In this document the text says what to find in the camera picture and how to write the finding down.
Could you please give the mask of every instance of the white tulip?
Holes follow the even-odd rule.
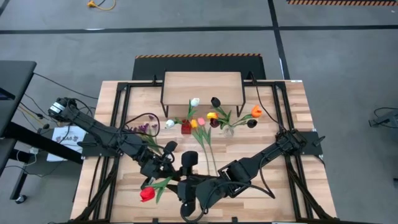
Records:
[[[174,121],[173,120],[168,120],[166,121],[166,128],[172,128],[174,126]]]
[[[191,106],[193,106],[193,107],[198,106],[198,105],[199,105],[199,101],[200,101],[199,98],[194,98],[194,99],[192,99],[192,100],[191,100]]]

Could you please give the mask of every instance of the white paper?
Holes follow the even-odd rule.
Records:
[[[54,128],[54,133],[52,135],[52,140],[55,142],[60,142],[65,135],[68,133],[68,127],[62,128]],[[78,142],[83,141],[85,137],[86,131],[79,128],[78,126],[70,126],[69,133],[65,137],[65,139],[61,142],[62,145],[73,149],[76,152],[81,153],[82,148],[77,145]],[[53,154],[48,154],[47,161],[49,162],[56,162],[56,161],[64,161],[61,157],[55,156]]]

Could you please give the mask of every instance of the concrete floor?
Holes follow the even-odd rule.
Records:
[[[280,26],[398,24],[396,7],[274,2]],[[272,25],[267,1],[261,0],[118,0],[109,12],[85,4],[10,0],[0,30]],[[398,190],[392,178],[398,177],[397,133],[370,128],[368,119],[375,108],[398,105],[398,30],[282,31],[281,36],[290,77],[304,81],[315,126],[326,136],[322,146],[338,216],[396,223]],[[0,49],[0,60],[34,60],[37,73],[92,96],[103,80],[131,79],[134,57],[140,54],[261,53],[267,78],[282,78],[273,31],[15,34],[0,35]],[[39,77],[27,94],[42,108],[58,96],[96,104]],[[23,102],[34,108],[29,99]],[[31,128],[20,113],[14,121]],[[50,170],[54,164],[39,166]],[[21,205],[9,200],[18,173],[8,168],[0,178],[0,223],[69,218],[80,166],[65,162],[50,176],[29,176],[23,194],[30,198]]]

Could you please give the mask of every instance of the yellow cable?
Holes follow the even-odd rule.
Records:
[[[18,106],[19,109],[23,110],[25,113],[27,113],[29,116],[31,116],[33,119],[35,119],[37,122],[39,122],[42,126],[44,126],[44,123],[41,122],[39,119],[37,119],[31,112],[25,110],[25,108]]]
[[[95,4],[95,2],[94,1],[89,1],[88,3],[87,3],[87,6],[88,7],[95,7],[95,8],[97,8],[97,9],[101,9],[101,10],[104,10],[104,11],[109,11],[109,10],[112,10],[115,6],[116,6],[116,0],[113,0],[113,6],[112,7],[110,7],[110,8],[103,8],[103,7],[99,7],[99,6],[97,6],[96,4]]]

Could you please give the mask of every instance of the wooden board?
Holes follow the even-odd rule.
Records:
[[[107,125],[109,125],[111,120],[116,85],[117,82],[103,82],[98,100],[95,118]],[[287,81],[286,87],[295,127],[302,131],[311,130],[313,128],[313,123],[303,83],[292,83]],[[243,109],[243,115],[250,113],[251,108],[259,103],[255,87],[246,87],[245,90],[246,105]],[[259,87],[259,92],[264,106],[270,112],[271,116],[276,118],[271,88],[265,86]],[[164,117],[159,103],[159,97],[159,87],[133,88],[129,100],[127,119],[131,119],[144,112],[153,112],[157,114],[161,120],[162,128],[157,137],[158,143],[163,146],[171,140],[178,143],[178,147],[175,150],[174,166],[177,169],[180,167],[181,154],[183,152],[194,150],[199,153],[199,164],[194,167],[194,170],[199,174],[206,174],[206,157],[194,137],[182,136],[180,134],[179,125],[176,125],[172,129],[164,129],[166,118]],[[123,99],[124,97],[122,96],[119,113],[121,113]],[[233,106],[231,106],[231,109],[233,113],[236,112]],[[186,116],[187,110],[187,106],[181,106],[181,108],[174,107],[171,113],[174,116],[182,118]],[[203,106],[196,117],[205,116],[209,111],[209,106]],[[236,114],[233,114],[232,120],[234,119],[236,119]],[[142,119],[134,125],[144,124],[148,121],[149,119],[147,118]],[[272,144],[275,140],[274,135],[277,130],[277,124],[271,121],[266,114],[259,118],[259,124],[253,129],[249,129],[245,126],[236,128],[233,138],[225,138],[220,129],[213,129],[212,146],[217,168],[219,169],[235,159],[251,157],[258,151]],[[214,175],[215,168],[213,167],[208,146],[206,151],[210,159],[210,172]],[[97,158],[89,158],[84,161],[71,218],[78,216],[87,205],[96,160]],[[327,213],[331,216],[335,216],[336,212],[324,166],[313,156],[302,156],[302,160],[309,191]],[[101,164],[102,162],[100,162],[98,169],[95,191],[98,186]],[[266,165],[263,168],[263,173],[269,187],[275,193],[276,199],[271,199],[258,190],[247,189],[236,198],[221,199],[210,209],[209,213],[205,215],[201,221],[230,222],[231,217],[238,217],[240,222],[293,221],[294,212],[283,157],[280,156]],[[145,177],[139,173],[139,166],[132,161],[130,157],[123,156],[119,165],[111,221],[151,222],[152,218],[159,218],[160,222],[182,222],[183,220],[180,218],[179,212],[181,203],[178,201],[177,196],[169,190],[165,191],[158,204],[155,203],[155,200],[145,203],[140,202],[139,188],[144,179]],[[259,175],[254,179],[253,184],[263,187]],[[298,197],[302,216],[305,217],[302,195],[298,189],[297,191],[299,192]],[[101,205],[100,218],[104,217],[106,198],[107,197],[105,197]],[[196,210],[191,219],[196,218],[198,214],[199,209]]]
[[[166,72],[164,105],[188,105],[189,99],[200,98],[202,105],[211,105],[211,97],[224,105],[243,104],[240,72]]]

